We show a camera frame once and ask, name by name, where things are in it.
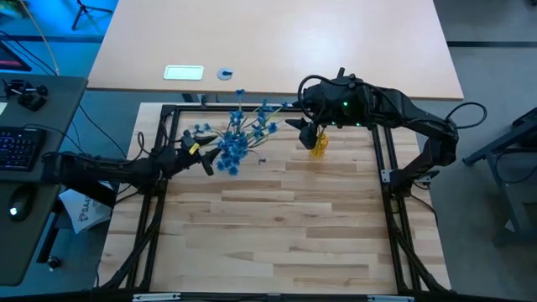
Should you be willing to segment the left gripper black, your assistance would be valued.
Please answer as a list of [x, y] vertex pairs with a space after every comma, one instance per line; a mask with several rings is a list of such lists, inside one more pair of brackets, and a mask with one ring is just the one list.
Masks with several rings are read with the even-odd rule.
[[189, 130], [185, 130], [180, 140], [180, 147], [166, 147], [163, 152], [163, 176], [173, 177], [182, 170], [189, 169], [190, 166], [200, 163], [206, 174], [213, 176], [213, 163], [222, 150], [214, 148], [201, 155], [200, 148], [198, 148], [193, 155], [190, 155], [189, 149], [195, 144], [200, 147], [208, 145], [217, 138], [217, 135], [198, 136]]

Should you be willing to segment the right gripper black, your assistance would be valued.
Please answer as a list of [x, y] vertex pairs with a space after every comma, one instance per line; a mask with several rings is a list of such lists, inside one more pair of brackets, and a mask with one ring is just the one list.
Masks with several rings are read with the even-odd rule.
[[312, 150], [317, 142], [318, 126], [344, 125], [344, 78], [306, 77], [298, 86], [298, 108], [301, 119], [285, 119], [300, 130], [299, 140]]

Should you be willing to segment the blue small-blossom flower spray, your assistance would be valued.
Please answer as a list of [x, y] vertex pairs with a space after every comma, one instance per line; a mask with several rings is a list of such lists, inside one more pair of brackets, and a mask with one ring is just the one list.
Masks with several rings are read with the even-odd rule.
[[212, 132], [212, 128], [208, 123], [195, 124], [193, 128], [187, 128], [183, 131], [183, 135], [186, 137], [196, 137], [206, 135]]
[[238, 109], [229, 112], [230, 119], [224, 138], [236, 142], [241, 148], [256, 148], [268, 141], [270, 134], [278, 131], [279, 122], [275, 118], [284, 108], [290, 107], [290, 104], [284, 102], [273, 107], [263, 101], [251, 115], [247, 115], [242, 109], [242, 98], [246, 91], [239, 88], [235, 94], [238, 98]]

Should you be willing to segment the blue large-petal flower stem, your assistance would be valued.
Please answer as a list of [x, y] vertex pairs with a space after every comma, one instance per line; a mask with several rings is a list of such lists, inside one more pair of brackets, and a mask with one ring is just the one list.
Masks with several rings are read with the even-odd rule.
[[227, 172], [231, 176], [236, 176], [239, 173], [240, 158], [225, 157], [222, 155], [216, 162], [216, 167], [219, 171]]
[[218, 144], [223, 158], [244, 158], [248, 153], [248, 138], [244, 131], [224, 133]]

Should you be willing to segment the yellow glass vase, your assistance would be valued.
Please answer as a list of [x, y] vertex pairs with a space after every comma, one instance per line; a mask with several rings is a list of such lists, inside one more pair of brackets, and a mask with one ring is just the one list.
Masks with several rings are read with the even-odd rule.
[[324, 130], [318, 132], [314, 148], [310, 151], [310, 155], [317, 158], [322, 158], [325, 155], [329, 139]]

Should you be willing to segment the white rectangular plate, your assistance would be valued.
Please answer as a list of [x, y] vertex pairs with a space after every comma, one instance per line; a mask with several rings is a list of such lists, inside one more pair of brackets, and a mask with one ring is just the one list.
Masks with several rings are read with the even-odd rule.
[[200, 81], [203, 73], [202, 65], [167, 65], [163, 77], [167, 81]]

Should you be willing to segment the beige laminate table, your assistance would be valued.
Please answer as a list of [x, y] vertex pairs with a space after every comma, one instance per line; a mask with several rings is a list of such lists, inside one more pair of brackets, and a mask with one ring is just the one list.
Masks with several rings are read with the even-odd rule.
[[[203, 77], [167, 81], [167, 65]], [[88, 86], [293, 96], [342, 67], [414, 99], [463, 98], [433, 0], [118, 0]]]

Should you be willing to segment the white printed paper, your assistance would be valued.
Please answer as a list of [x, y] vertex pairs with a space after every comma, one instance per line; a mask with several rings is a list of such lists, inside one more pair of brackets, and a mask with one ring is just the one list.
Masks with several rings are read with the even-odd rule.
[[77, 191], [68, 189], [59, 194], [71, 220], [75, 234], [85, 232], [95, 225], [109, 221], [112, 217], [112, 208], [87, 197]]

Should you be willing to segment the backlit black keyboard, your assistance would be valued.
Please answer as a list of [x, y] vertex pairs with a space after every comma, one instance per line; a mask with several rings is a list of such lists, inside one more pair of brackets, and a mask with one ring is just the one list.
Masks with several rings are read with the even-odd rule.
[[38, 128], [0, 127], [0, 170], [29, 172], [46, 139]]

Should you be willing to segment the black tripod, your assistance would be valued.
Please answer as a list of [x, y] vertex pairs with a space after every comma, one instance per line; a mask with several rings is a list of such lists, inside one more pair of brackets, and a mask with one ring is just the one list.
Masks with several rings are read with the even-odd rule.
[[110, 8], [99, 8], [83, 3], [81, 0], [76, 0], [78, 11], [75, 15], [71, 29], [101, 28], [100, 21], [104, 18], [111, 17], [114, 13]]

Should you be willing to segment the black computer mouse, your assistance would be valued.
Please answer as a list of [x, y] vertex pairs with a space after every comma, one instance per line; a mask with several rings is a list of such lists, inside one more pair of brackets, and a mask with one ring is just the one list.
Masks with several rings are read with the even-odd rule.
[[11, 221], [24, 221], [33, 208], [37, 187], [24, 184], [17, 187], [8, 199], [8, 218]]

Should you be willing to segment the dark metal side desk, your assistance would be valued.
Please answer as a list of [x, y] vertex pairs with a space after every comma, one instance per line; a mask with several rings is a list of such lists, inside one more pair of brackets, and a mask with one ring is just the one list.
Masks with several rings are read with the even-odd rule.
[[516, 118], [507, 133], [465, 157], [472, 166], [486, 161], [507, 211], [507, 221], [495, 236], [499, 246], [537, 241], [537, 221], [529, 206], [537, 197], [521, 197], [514, 190], [521, 185], [537, 186], [537, 107]]

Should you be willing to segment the black aluminium rig frame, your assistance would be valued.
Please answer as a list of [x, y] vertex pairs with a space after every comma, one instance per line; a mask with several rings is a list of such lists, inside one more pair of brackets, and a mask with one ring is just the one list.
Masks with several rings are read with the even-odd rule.
[[396, 292], [373, 135], [330, 127], [316, 158], [288, 118], [237, 175], [197, 165], [169, 181], [151, 290]]

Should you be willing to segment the black clamp mount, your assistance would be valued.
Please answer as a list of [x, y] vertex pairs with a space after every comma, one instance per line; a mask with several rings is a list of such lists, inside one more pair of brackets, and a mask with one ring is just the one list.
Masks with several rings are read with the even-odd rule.
[[17, 97], [17, 103], [31, 112], [37, 112], [46, 102], [49, 90], [46, 86], [32, 86], [28, 81], [11, 80], [4, 84], [4, 97], [9, 99], [11, 96]]

